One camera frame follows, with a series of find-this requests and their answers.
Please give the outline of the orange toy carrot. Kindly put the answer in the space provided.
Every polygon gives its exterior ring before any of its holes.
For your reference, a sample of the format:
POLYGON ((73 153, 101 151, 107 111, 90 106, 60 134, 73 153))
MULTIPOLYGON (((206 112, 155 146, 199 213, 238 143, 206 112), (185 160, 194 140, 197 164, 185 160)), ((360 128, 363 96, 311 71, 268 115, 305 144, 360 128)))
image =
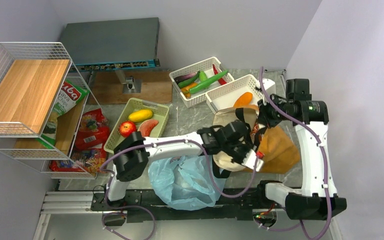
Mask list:
POLYGON ((233 107, 240 108, 249 105, 253 100, 253 94, 251 92, 245 92, 242 94, 233 104, 233 107))

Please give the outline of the yellow canvas tote bag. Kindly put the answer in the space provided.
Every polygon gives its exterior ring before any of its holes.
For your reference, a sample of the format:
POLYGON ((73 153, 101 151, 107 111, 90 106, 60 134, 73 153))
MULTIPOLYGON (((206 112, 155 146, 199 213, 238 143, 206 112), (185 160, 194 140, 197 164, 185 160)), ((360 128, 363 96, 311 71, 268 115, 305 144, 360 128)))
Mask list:
POLYGON ((258 107, 254 104, 218 110, 214 125, 225 126, 235 120, 245 123, 248 133, 245 142, 256 147, 263 164, 258 173, 285 174, 301 160, 300 151, 280 126, 267 128, 257 122, 258 107))

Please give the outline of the long green toy pepper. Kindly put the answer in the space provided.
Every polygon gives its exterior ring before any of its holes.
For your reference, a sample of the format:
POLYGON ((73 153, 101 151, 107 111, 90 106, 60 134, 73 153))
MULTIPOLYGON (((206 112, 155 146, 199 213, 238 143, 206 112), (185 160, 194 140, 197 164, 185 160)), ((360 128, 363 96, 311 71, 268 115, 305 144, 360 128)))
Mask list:
POLYGON ((224 77, 229 73, 228 70, 224 70, 216 75, 213 75, 212 77, 208 78, 205 82, 199 83, 196 87, 191 88, 190 92, 193 93, 198 93, 206 88, 209 88, 211 84, 217 82, 220 78, 224 77))

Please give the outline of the blue printed plastic grocery bag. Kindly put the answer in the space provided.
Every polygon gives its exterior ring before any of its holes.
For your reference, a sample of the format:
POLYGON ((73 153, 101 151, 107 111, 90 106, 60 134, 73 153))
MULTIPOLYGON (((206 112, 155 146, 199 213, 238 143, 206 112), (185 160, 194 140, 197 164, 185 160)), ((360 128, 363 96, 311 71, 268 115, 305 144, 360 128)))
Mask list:
POLYGON ((148 177, 155 194, 175 210, 215 206, 221 194, 214 187, 204 156, 177 156, 152 162, 148 177))

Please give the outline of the green toy vegetable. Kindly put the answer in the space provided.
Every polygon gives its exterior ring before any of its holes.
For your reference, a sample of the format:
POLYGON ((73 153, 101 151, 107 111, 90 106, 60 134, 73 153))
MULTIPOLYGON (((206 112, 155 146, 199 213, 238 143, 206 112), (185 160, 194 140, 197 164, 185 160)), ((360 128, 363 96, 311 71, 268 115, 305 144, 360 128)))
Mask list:
POLYGON ((182 89, 182 88, 185 88, 185 87, 187 87, 188 85, 194 83, 194 82, 199 78, 200 73, 201 73, 201 72, 198 71, 198 72, 197 72, 194 76, 192 76, 191 78, 186 79, 186 80, 184 80, 184 81, 182 81, 182 82, 179 82, 179 83, 178 83, 178 87, 179 87, 180 89, 182 89))

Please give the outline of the toy watermelon slice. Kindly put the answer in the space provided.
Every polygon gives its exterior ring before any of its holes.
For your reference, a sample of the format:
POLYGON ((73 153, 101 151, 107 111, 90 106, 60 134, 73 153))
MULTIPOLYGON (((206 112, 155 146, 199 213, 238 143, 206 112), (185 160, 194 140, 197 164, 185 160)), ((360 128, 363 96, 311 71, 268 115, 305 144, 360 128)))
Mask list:
POLYGON ((159 121, 156 119, 148 119, 142 122, 138 128, 138 131, 143 137, 149 137, 154 127, 159 124, 159 121))

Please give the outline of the yellow toy lemon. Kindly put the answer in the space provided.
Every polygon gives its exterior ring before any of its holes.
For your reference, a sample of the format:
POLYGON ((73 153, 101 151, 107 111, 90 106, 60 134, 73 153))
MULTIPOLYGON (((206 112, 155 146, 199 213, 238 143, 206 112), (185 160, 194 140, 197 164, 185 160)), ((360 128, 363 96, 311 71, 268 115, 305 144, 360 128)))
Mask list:
POLYGON ((141 123, 141 122, 144 122, 146 120, 151 119, 153 117, 153 115, 154 115, 154 113, 152 110, 141 109, 141 110, 138 110, 138 111, 131 113, 128 116, 128 120, 132 121, 134 123, 141 123))

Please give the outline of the red toy apple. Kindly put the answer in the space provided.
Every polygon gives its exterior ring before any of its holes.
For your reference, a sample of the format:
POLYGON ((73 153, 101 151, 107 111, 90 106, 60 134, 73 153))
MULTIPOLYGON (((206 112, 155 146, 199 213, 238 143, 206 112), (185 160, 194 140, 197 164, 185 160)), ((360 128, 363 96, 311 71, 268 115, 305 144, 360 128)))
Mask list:
POLYGON ((136 132, 137 131, 137 126, 136 124, 133 122, 133 121, 130 121, 130 120, 127 120, 127 121, 124 121, 120 124, 120 126, 118 127, 118 132, 119 134, 124 137, 124 138, 127 138, 128 136, 130 136, 133 132, 136 132))

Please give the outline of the green cassava chips bag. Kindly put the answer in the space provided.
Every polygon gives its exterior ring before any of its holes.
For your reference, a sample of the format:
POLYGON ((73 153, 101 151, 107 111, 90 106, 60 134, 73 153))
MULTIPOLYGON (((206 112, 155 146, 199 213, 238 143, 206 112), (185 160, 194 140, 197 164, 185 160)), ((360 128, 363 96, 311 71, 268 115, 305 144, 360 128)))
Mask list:
POLYGON ((69 80, 65 80, 58 92, 56 102, 45 124, 41 138, 38 138, 37 141, 45 148, 52 149, 56 144, 58 118, 75 107, 89 92, 89 90, 73 84, 69 80))

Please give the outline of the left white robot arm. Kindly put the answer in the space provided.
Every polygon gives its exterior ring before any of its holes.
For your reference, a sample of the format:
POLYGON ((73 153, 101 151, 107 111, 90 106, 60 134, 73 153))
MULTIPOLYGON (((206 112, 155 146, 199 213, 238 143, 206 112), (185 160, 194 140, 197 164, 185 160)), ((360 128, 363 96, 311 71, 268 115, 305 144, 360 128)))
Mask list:
POLYGON ((101 165, 110 173, 104 204, 111 210, 119 209, 131 181, 144 173, 148 163, 180 156, 205 156, 209 177, 228 178, 230 171, 218 167, 211 155, 227 154, 230 163, 258 172, 264 165, 262 154, 252 143, 247 124, 235 120, 225 126, 213 125, 192 133, 171 137, 143 137, 138 131, 131 133, 113 151, 113 156, 101 165))

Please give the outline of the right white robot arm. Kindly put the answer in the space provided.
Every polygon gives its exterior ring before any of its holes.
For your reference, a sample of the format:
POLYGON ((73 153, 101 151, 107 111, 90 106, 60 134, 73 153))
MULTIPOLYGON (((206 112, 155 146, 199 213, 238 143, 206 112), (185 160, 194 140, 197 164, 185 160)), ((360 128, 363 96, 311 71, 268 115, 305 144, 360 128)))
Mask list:
POLYGON ((264 189, 255 194, 256 203, 267 208, 275 202, 291 220, 330 221, 346 210, 347 200, 338 196, 331 173, 327 104, 312 99, 308 79, 287 80, 285 97, 268 94, 264 87, 261 91, 265 98, 258 101, 258 123, 272 128, 282 121, 292 122, 300 148, 302 186, 263 181, 264 189))

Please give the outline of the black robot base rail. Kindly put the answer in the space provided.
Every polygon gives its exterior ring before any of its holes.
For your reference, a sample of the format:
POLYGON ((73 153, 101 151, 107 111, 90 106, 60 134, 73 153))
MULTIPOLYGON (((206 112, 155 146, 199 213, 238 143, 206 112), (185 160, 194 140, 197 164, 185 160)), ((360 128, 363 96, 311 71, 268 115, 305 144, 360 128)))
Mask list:
POLYGON ((92 193, 90 210, 93 212, 110 212, 122 206, 142 206, 148 209, 157 221, 176 220, 217 220, 234 219, 252 221, 253 216, 267 211, 272 203, 263 201, 256 188, 237 198, 221 196, 213 207, 199 210, 176 210, 167 206, 151 189, 128 189, 125 198, 107 206, 103 191, 92 193))

